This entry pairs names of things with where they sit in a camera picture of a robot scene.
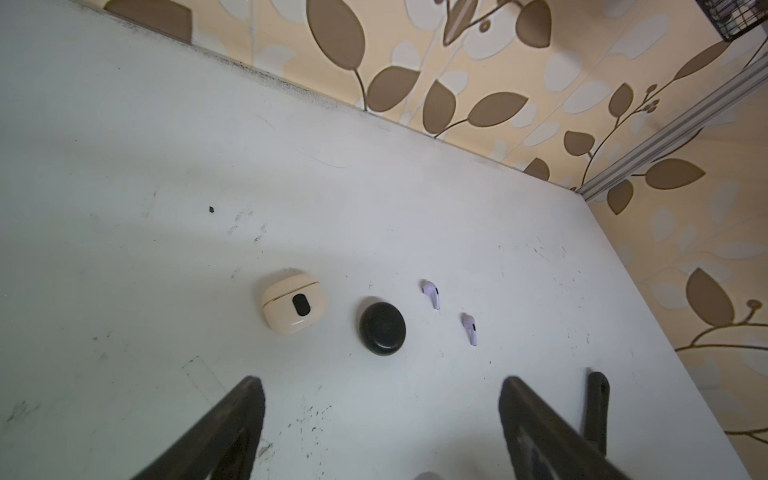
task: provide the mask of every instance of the lavender earbud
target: lavender earbud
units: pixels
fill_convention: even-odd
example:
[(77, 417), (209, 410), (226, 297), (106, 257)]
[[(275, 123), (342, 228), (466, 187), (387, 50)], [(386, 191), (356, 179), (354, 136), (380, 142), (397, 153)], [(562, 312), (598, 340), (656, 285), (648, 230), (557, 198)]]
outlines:
[(440, 297), (438, 296), (435, 284), (432, 282), (424, 282), (422, 292), (424, 292), (425, 295), (429, 295), (429, 298), (432, 299), (432, 306), (435, 307), (435, 310), (440, 310)]
[(467, 329), (467, 332), (469, 332), (469, 342), (472, 344), (472, 346), (477, 346), (478, 332), (475, 328), (475, 317), (472, 315), (464, 315), (462, 318), (462, 325)]

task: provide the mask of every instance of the cream earbuds case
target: cream earbuds case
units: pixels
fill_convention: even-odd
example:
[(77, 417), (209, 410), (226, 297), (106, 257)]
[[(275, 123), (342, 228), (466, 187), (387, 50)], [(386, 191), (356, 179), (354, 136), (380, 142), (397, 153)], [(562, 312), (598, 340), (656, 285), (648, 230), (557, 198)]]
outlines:
[(261, 307), (272, 330), (290, 335), (316, 323), (326, 312), (328, 300), (317, 278), (302, 273), (266, 289)]

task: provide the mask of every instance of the brown leaf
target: brown leaf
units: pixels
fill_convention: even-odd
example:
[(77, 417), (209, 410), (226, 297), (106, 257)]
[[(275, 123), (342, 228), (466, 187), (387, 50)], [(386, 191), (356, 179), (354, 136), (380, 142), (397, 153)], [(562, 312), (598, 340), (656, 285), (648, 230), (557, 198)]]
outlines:
[(356, 70), (366, 53), (366, 35), (343, 0), (306, 0), (306, 18), (317, 46), (337, 67)]
[(701, 268), (689, 277), (685, 286), (685, 297), (690, 307), (704, 322), (711, 326), (725, 326), (733, 323), (733, 303), (723, 287)]
[(467, 121), (475, 127), (493, 127), (514, 117), (528, 97), (509, 91), (497, 91), (481, 99), (472, 107)]
[(435, 80), (424, 99), (422, 121), (430, 134), (445, 130), (456, 112), (456, 96), (442, 83)]
[(580, 157), (581, 155), (589, 152), (594, 146), (594, 137), (590, 134), (585, 134), (580, 131), (567, 131), (563, 137), (563, 145), (565, 150), (574, 157)]
[(445, 23), (445, 30), (442, 33), (442, 44), (448, 46), (455, 39), (464, 33), (472, 17), (475, 16), (475, 10), (478, 7), (478, 0), (458, 0), (448, 13), (448, 21)]
[(687, 77), (688, 75), (696, 73), (697, 71), (706, 67), (712, 63), (715, 58), (719, 57), (725, 51), (725, 49), (728, 48), (728, 45), (730, 45), (730, 43), (722, 41), (700, 52), (698, 55), (691, 58), (685, 65), (683, 65), (680, 70), (677, 71), (677, 73), (674, 75), (673, 81), (680, 80), (682, 77)]
[(104, 10), (163, 35), (192, 43), (192, 11), (171, 0), (111, 0)]
[(538, 179), (549, 180), (549, 165), (541, 158), (534, 158), (533, 161), (523, 170), (524, 174), (531, 175)]
[(608, 103), (608, 111), (614, 117), (619, 118), (621, 115), (627, 113), (633, 100), (634, 92), (632, 91), (632, 87), (627, 84), (621, 84), (611, 97), (611, 102)]
[(515, 30), (529, 47), (546, 48), (552, 36), (552, 12), (545, 0), (533, 0), (520, 11)]
[(658, 190), (671, 190), (692, 184), (705, 173), (689, 161), (668, 158), (655, 164), (646, 172), (645, 183)]
[(368, 85), (368, 108), (387, 111), (400, 103), (413, 89), (419, 72), (404, 67), (387, 67), (381, 70)]
[(608, 206), (614, 211), (614, 214), (618, 215), (627, 208), (629, 200), (632, 200), (632, 195), (634, 195), (632, 182), (624, 180), (608, 191)]

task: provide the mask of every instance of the black round earbuds case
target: black round earbuds case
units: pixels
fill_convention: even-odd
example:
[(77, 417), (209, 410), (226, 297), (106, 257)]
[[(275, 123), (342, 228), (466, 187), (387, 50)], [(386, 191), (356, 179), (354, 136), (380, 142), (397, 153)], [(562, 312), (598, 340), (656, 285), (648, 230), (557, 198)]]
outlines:
[(406, 340), (406, 322), (394, 305), (374, 303), (360, 317), (360, 336), (376, 355), (392, 355)]

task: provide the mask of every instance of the leaf pattern wallpaper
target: leaf pattern wallpaper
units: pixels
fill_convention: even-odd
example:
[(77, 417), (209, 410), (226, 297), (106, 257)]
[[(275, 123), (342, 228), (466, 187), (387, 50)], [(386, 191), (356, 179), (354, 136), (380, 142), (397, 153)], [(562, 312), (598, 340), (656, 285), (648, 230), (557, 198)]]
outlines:
[(589, 203), (755, 479), (768, 478), (767, 105), (763, 86)]
[(720, 42), (692, 0), (81, 2), (571, 189), (766, 38)]

